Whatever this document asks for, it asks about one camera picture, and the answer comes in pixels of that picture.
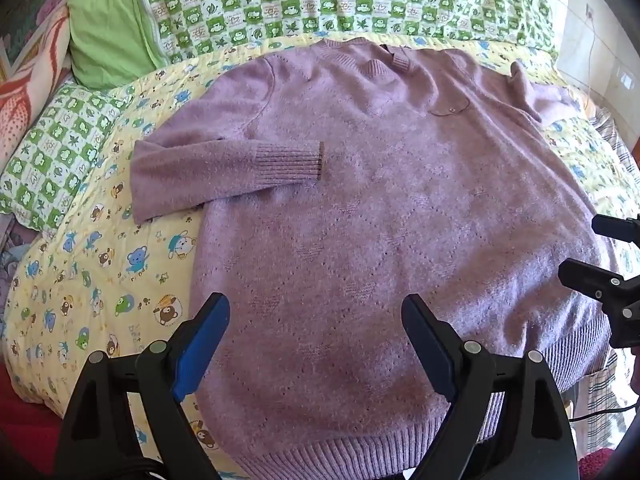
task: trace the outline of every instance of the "pink flower print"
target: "pink flower print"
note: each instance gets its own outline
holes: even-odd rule
[[[40,25],[46,19],[46,17],[53,12],[53,9],[55,9],[61,1],[62,0],[47,0],[46,2],[44,2],[40,7],[40,10],[38,11],[38,14],[36,15],[36,25]]]

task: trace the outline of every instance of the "green and white checkered blanket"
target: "green and white checkered blanket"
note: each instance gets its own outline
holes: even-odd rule
[[[551,52],[546,0],[142,0],[167,61],[253,40],[355,31],[508,41]]]

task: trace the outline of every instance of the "silver bolt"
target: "silver bolt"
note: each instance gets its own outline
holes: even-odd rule
[[[89,354],[89,362],[93,363],[94,365],[96,363],[99,363],[100,361],[102,361],[102,352],[100,352],[99,350],[96,350],[95,352],[91,352]]]
[[[532,350],[527,355],[529,356],[529,359],[531,359],[535,363],[542,362],[542,354],[537,350]]]
[[[166,341],[162,341],[161,339],[153,341],[151,345],[149,345],[149,350],[151,350],[152,354],[161,354],[166,350]]]
[[[465,343],[465,350],[470,354],[478,354],[482,350],[482,347],[480,343],[476,341],[467,341]]]

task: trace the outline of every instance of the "sweater collar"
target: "sweater collar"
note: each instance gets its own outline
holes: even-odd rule
[[[366,62],[358,62],[347,54],[345,47],[352,44],[369,44],[372,49],[380,51],[377,57]],[[395,73],[406,73],[411,68],[411,62],[402,47],[377,45],[366,38],[353,38],[349,41],[334,41],[323,38],[313,45],[320,57],[332,63],[359,71],[366,77],[393,76]]]

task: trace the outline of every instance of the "white cord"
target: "white cord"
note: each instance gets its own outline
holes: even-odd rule
[[[587,92],[587,105],[585,106],[585,111],[589,107],[589,101],[591,100],[591,54],[593,53],[593,46],[596,44],[596,26],[593,23],[593,16],[589,17],[589,21],[591,22],[591,30],[593,31],[593,41],[591,41],[591,48],[589,49],[589,66],[588,66],[588,75],[587,81],[589,82],[589,90]]]

